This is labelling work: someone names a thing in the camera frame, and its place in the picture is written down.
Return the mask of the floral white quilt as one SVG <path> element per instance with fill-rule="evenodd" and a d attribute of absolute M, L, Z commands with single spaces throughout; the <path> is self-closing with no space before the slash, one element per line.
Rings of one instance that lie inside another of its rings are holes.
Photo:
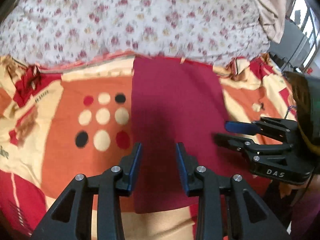
<path fill-rule="evenodd" d="M 1 54 L 47 66 L 118 50 L 223 65 L 269 46 L 253 0 L 19 0 L 1 23 Z"/>

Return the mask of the patterned love fleece blanket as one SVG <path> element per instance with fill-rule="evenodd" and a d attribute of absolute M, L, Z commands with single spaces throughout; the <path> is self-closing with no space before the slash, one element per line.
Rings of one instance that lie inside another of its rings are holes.
<path fill-rule="evenodd" d="M 92 67 L 47 70 L 1 57 L 1 224 L 14 239 L 29 239 L 76 174 L 101 174 L 131 153 L 137 57 L 156 58 L 125 54 Z M 291 86 L 268 55 L 211 68 L 229 120 L 296 118 Z M 133 195 L 120 203 L 127 239 L 195 236 L 197 201 L 150 213 L 135 211 Z"/>

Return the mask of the maroon red garment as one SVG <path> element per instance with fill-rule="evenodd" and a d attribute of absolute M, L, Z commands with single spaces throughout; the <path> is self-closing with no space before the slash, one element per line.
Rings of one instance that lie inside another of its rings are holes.
<path fill-rule="evenodd" d="M 253 177 L 244 157 L 213 141 L 213 135 L 225 133 L 229 115 L 211 66 L 164 57 L 137 57 L 133 70 L 132 134 L 134 141 L 143 146 L 133 193 L 137 213 L 196 203 L 182 189 L 176 162 L 178 142 L 199 164 L 221 176 L 240 174 L 257 194 L 265 194 L 269 180 Z"/>

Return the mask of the beige curtain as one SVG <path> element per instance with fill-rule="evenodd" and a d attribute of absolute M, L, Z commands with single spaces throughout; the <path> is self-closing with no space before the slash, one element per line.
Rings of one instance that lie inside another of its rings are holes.
<path fill-rule="evenodd" d="M 269 40 L 279 44 L 285 29 L 287 0 L 254 0 L 260 24 Z"/>

